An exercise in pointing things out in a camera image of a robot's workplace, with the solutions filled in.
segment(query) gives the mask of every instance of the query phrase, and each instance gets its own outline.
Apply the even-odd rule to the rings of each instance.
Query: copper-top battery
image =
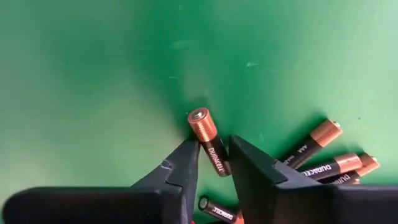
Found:
[[[331,161],[311,167],[301,173],[314,180],[320,180],[338,174],[344,174],[362,167],[362,161],[355,153],[334,157]]]
[[[224,206],[210,200],[206,195],[200,197],[198,207],[199,210],[226,223],[235,223],[238,218],[236,213],[231,212]]]
[[[199,108],[188,115],[188,122],[203,146],[218,175],[225,177],[231,174],[228,155],[224,144],[218,137],[217,128],[210,112],[206,108]]]
[[[363,164],[361,168],[347,172],[345,174],[322,179],[319,182],[323,184],[353,184],[360,177],[363,177],[380,167],[377,159],[369,154],[363,153],[359,158]]]
[[[327,119],[296,145],[292,152],[282,161],[285,165],[298,169],[342,133],[343,130],[337,122]]]

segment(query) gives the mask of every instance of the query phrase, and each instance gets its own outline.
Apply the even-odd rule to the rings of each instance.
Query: green surface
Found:
[[[398,1],[0,1],[0,202],[39,185],[128,186],[208,107],[279,157],[323,118],[397,184]],[[202,153],[198,195],[237,203]],[[207,217],[197,215],[199,219]]]

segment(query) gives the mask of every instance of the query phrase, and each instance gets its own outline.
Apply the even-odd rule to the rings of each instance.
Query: copper battery cap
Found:
[[[217,136],[217,128],[206,108],[199,108],[188,115],[188,122],[199,141],[207,142]]]
[[[342,156],[336,156],[334,160],[340,167],[340,172],[342,174],[362,167],[362,161],[355,153],[347,153]]]
[[[315,128],[310,135],[320,146],[325,147],[342,133],[343,130],[337,122],[327,119]]]
[[[236,215],[236,221],[234,224],[244,224],[242,210],[239,210],[238,214]]]
[[[364,153],[359,158],[361,159],[363,166],[362,168],[357,169],[356,172],[361,177],[380,167],[377,159],[369,154]]]

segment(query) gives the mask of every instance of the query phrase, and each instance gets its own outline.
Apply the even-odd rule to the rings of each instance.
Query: scratch mark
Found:
[[[276,69],[269,69],[270,72],[280,72],[279,70]]]
[[[173,169],[171,169],[169,167],[166,167],[166,166],[163,166],[163,165],[160,165],[160,167],[163,168],[163,169],[167,169],[167,170],[173,170]]]
[[[252,67],[252,66],[259,65],[259,64],[261,64],[261,63],[260,63],[260,62],[248,62],[248,63],[246,64],[246,66],[247,66],[247,67]]]
[[[170,45],[170,48],[174,50],[184,49],[188,47],[191,47],[191,42],[189,40],[178,40]]]

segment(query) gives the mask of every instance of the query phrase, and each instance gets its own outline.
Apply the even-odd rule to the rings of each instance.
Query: battery label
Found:
[[[311,175],[319,174],[319,173],[322,173],[322,172],[325,172],[325,171],[328,171],[328,170],[331,170],[331,166],[330,165],[324,165],[324,166],[321,166],[321,167],[317,167],[317,168],[314,168],[314,169],[303,171],[302,174],[304,174],[306,176],[311,176]]]
[[[225,217],[225,218],[227,218],[229,220],[232,220],[234,218],[233,215],[231,215],[231,214],[229,214],[227,212],[224,212],[224,211],[222,211],[221,209],[219,209],[217,207],[214,207],[211,211],[213,211],[213,212],[215,212],[215,213],[217,213],[217,214],[219,214],[219,215],[221,215],[221,216],[223,216],[223,217]]]

